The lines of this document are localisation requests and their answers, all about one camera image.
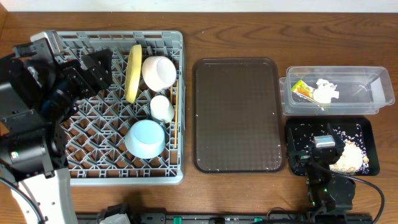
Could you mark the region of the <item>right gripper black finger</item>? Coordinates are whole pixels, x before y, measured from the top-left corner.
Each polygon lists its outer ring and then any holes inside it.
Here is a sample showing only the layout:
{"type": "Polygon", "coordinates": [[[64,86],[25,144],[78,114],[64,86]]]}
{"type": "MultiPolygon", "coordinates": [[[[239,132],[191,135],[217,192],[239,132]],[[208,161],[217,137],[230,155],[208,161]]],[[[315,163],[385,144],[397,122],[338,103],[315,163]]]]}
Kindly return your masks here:
{"type": "Polygon", "coordinates": [[[287,128],[287,152],[295,152],[294,137],[290,128],[287,128]]]}
{"type": "Polygon", "coordinates": [[[330,123],[327,123],[327,130],[328,130],[328,133],[332,136],[335,146],[342,146],[342,140],[339,138],[337,133],[334,131],[334,129],[330,123]]]}

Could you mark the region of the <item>pile of rice waste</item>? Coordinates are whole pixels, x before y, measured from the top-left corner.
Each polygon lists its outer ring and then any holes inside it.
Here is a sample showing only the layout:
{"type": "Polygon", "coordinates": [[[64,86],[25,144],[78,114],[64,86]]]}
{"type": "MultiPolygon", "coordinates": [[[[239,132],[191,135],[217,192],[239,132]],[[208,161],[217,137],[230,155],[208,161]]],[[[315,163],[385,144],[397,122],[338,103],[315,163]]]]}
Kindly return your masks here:
{"type": "Polygon", "coordinates": [[[354,175],[353,172],[361,167],[361,164],[361,151],[356,146],[346,147],[345,144],[343,155],[338,162],[330,166],[330,170],[341,174],[354,175]]]}

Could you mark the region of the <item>yellow plate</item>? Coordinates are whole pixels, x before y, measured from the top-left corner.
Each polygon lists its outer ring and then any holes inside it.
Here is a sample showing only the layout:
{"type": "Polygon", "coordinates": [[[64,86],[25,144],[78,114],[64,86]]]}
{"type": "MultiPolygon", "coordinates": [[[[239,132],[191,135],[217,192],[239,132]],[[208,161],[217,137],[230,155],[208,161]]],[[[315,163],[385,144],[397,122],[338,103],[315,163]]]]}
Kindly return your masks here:
{"type": "Polygon", "coordinates": [[[127,61],[124,93],[126,100],[134,103],[139,88],[142,65],[142,46],[132,46],[127,61]]]}

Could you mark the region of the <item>white tissue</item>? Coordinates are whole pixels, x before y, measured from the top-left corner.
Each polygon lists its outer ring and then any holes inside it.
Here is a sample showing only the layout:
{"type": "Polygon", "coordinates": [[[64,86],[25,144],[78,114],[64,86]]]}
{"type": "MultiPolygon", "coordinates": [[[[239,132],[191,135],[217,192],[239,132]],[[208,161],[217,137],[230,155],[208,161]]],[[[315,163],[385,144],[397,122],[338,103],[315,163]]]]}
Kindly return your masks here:
{"type": "Polygon", "coordinates": [[[313,91],[313,99],[318,103],[331,103],[333,98],[338,99],[340,94],[336,91],[337,85],[325,79],[318,79],[317,88],[313,91]]]}

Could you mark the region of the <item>white pink bowl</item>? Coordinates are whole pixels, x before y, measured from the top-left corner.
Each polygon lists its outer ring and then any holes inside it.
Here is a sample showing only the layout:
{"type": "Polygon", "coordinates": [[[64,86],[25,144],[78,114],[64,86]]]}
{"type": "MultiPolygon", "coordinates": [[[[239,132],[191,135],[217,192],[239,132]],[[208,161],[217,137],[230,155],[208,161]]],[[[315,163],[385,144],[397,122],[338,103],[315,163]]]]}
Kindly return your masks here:
{"type": "Polygon", "coordinates": [[[142,64],[142,77],[151,90],[160,92],[175,83],[177,70],[169,58],[152,56],[145,59],[142,64]]]}

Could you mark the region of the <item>green yellow snack wrapper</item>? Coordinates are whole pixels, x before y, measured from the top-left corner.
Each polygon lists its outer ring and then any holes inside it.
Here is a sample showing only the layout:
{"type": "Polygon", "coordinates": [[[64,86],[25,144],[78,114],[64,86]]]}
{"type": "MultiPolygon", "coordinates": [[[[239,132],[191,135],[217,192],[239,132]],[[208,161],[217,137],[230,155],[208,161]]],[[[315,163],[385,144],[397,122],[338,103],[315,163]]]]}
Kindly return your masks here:
{"type": "Polygon", "coordinates": [[[303,80],[299,80],[292,88],[292,92],[298,95],[299,97],[315,103],[318,107],[323,110],[323,107],[313,99],[313,92],[315,89],[311,86],[308,86],[303,80]]]}

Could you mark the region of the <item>cream cup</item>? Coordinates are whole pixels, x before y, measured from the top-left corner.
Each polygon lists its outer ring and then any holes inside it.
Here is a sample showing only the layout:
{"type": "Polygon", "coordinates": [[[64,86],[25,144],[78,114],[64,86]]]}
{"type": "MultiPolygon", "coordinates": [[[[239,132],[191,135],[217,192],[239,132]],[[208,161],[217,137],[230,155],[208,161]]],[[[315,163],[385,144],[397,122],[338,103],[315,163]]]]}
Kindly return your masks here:
{"type": "Polygon", "coordinates": [[[150,115],[153,120],[169,123],[175,116],[175,110],[167,97],[157,95],[150,101],[150,115]]]}

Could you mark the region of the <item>light blue bowl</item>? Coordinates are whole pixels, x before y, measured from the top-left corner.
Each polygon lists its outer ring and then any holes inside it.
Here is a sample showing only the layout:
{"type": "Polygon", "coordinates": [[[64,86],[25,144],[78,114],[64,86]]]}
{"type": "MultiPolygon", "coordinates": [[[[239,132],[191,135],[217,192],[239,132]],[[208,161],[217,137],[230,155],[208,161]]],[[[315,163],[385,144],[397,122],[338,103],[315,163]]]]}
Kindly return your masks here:
{"type": "Polygon", "coordinates": [[[141,159],[159,156],[165,147],[165,132],[162,126],[152,120],[133,124],[124,137],[127,151],[141,159]]]}

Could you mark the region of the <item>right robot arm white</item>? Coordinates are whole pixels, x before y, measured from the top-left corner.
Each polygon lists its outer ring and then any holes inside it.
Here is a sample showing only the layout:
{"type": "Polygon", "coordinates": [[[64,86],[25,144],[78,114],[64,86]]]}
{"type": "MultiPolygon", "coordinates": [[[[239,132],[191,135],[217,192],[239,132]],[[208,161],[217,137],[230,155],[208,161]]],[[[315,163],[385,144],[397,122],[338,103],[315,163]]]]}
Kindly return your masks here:
{"type": "Polygon", "coordinates": [[[346,212],[353,209],[355,183],[330,166],[343,155],[345,143],[330,123],[327,134],[315,136],[304,149],[298,148],[291,128],[287,129],[287,159],[293,174],[307,178],[308,199],[313,208],[307,212],[312,223],[347,223],[346,212]]]}

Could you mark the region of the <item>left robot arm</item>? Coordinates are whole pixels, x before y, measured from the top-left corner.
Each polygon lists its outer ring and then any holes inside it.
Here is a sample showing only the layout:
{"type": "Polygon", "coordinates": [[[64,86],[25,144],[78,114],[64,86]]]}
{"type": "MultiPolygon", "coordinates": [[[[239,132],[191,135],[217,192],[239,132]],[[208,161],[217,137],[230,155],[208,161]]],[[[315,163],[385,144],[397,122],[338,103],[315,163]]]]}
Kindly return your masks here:
{"type": "Polygon", "coordinates": [[[50,49],[18,46],[1,59],[1,182],[27,223],[76,223],[61,125],[76,102],[111,82],[110,50],[57,62],[50,49]]]}

